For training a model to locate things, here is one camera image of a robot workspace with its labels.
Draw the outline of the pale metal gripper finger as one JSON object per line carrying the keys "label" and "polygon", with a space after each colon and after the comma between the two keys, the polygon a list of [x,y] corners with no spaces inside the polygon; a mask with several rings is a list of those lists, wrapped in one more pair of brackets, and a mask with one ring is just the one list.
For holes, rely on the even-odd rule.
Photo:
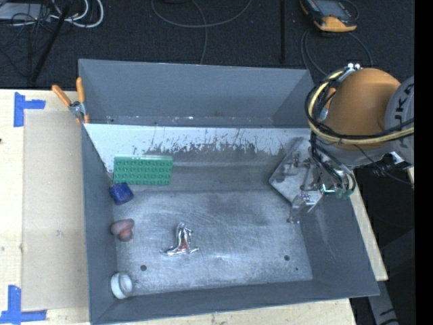
{"label": "pale metal gripper finger", "polygon": [[320,192],[301,192],[291,201],[289,223],[300,223],[301,219],[311,212],[321,200]]}
{"label": "pale metal gripper finger", "polygon": [[287,154],[274,170],[269,183],[277,190],[298,190],[301,185],[302,167],[299,154]]}

